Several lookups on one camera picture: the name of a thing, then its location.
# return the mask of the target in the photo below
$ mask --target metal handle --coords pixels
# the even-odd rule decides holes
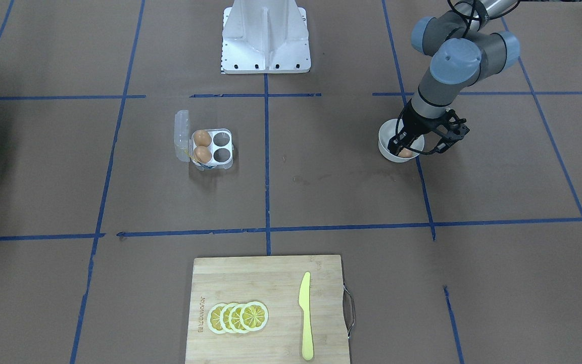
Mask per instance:
[[[352,296],[352,293],[349,292],[347,285],[344,282],[343,290],[347,296],[349,296],[349,307],[352,309],[352,323],[349,324],[349,326],[347,326],[347,323],[345,323],[345,326],[347,327],[347,339],[350,339],[352,336],[352,329],[354,328],[354,325],[356,325],[356,308],[354,308],[354,297]],[[345,303],[345,296],[346,295],[343,295],[343,304]]]

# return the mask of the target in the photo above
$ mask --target egg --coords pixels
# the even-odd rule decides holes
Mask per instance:
[[[413,152],[411,150],[407,150],[406,148],[403,148],[401,152],[399,152],[399,157],[401,158],[412,158],[412,156]]]
[[[208,132],[203,129],[195,131],[195,133],[192,134],[192,140],[195,141],[197,146],[201,147],[207,147],[212,142],[210,134],[208,134]]]
[[[210,150],[203,146],[196,147],[193,154],[195,155],[195,159],[199,163],[208,163],[210,162],[210,159],[212,159],[212,154],[210,153]]]

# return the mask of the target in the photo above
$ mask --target lemon slice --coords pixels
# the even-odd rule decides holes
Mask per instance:
[[[249,332],[245,327],[242,326],[242,323],[239,320],[239,316],[242,313],[242,309],[244,308],[245,304],[238,304],[234,306],[230,313],[228,314],[228,324],[234,332],[245,334]]]
[[[256,300],[244,305],[239,316],[239,322],[248,331],[258,331],[264,328],[268,321],[268,309]]]
[[[208,329],[215,334],[226,334],[226,331],[221,328],[220,320],[221,309],[224,308],[224,306],[226,306],[225,303],[215,304],[215,306],[213,306],[213,308],[208,312],[208,318],[206,319],[208,321]]]
[[[228,332],[229,334],[235,334],[235,330],[230,328],[229,314],[231,309],[233,309],[233,307],[235,307],[236,305],[238,304],[235,302],[229,303],[226,306],[224,306],[224,308],[222,308],[221,312],[219,313],[219,316],[221,317],[221,321],[219,321],[219,324],[221,325],[221,328],[225,332]]]

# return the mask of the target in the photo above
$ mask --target wooden cutting board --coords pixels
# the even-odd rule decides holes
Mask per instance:
[[[197,258],[187,326],[186,364],[305,363],[301,355],[303,313],[300,282],[311,272],[311,362],[349,364],[343,315],[343,269],[339,255]],[[258,300],[268,323],[247,334],[214,334],[208,311],[217,303]]]

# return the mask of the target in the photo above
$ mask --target yellow knife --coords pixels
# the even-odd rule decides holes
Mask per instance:
[[[311,273],[305,272],[302,283],[300,283],[300,295],[298,295],[298,304],[305,315],[302,325],[302,357],[307,361],[314,358],[314,338],[311,335],[311,315],[309,313],[310,280]]]

